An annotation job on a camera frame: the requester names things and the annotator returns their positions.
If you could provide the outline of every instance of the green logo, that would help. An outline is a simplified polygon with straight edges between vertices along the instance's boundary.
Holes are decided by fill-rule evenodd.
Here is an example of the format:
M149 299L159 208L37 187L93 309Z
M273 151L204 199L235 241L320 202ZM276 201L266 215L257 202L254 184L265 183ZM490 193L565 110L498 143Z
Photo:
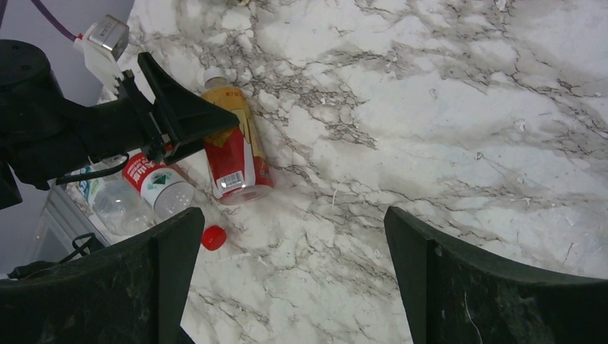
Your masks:
M148 184L148 190L166 185L171 180L171 174L167 172L158 172L152 175L152 183Z

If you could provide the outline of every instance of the gray wall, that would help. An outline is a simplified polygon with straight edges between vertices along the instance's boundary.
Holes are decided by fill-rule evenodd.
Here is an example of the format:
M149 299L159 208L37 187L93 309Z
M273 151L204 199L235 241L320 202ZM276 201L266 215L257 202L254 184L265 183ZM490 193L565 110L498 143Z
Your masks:
M106 14L126 22L133 0L53 0L47 8L73 34L84 33ZM30 1L9 0L0 39L16 39L38 46L47 54L64 96L82 105L94 105L101 84L85 67L81 53L57 32ZM26 253L34 243L47 193L19 185L23 203L0 210L0 274L27 263Z

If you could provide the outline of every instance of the white marble surface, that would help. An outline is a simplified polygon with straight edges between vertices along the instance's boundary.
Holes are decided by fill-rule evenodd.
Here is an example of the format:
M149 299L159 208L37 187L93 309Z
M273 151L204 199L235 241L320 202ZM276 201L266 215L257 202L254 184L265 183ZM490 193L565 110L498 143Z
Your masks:
M277 184L223 207L204 154L181 164L229 231L199 254L182 321L197 343L410 343L389 205L608 277L608 2L136 0L128 24L138 81L141 51L196 93L228 70Z

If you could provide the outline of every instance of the bottle label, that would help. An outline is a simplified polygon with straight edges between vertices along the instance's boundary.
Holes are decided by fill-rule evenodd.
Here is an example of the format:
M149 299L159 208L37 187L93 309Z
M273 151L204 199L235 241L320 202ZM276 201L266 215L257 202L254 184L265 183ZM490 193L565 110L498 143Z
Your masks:
M123 177L152 207L158 195L175 183L186 182L174 169L164 163L149 161L143 153L133 156L123 170Z
M208 102L213 103L234 113L239 118L239 129L245 141L251 145L253 156L264 158L260 139L257 137L255 124L251 117L251 110L247 104L247 98L241 90L236 87L221 87L215 90L210 90L201 96ZM205 138L208 143L213 143L217 147L223 147L228 140L228 137L236 128L225 130L221 133L209 135Z
M92 171L91 166L87 166L87 167L81 168L80 171L78 171L74 174L89 173L91 171ZM88 181L79 181L78 189L80 190L80 193L85 197L85 200L87 201L87 203L89 203L89 205L92 206L93 201L95 200L95 197L97 196L97 194L103 188L104 185L105 185L105 181L103 180L103 178L96 178L96 179L90 179Z

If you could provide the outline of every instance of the red and white label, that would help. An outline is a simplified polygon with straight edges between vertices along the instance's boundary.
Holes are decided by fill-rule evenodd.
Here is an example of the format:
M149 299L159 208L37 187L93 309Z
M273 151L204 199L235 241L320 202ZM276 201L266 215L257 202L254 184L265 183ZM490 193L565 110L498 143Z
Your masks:
M137 153L129 160L127 166L123 169L123 177L141 193L141 186L146 177L160 168L166 168L165 164L157 164L154 161L149 161L143 153Z
M133 156L123 169L123 176L154 210L158 197L177 183L186 183L177 171L164 163L149 161L142 153Z

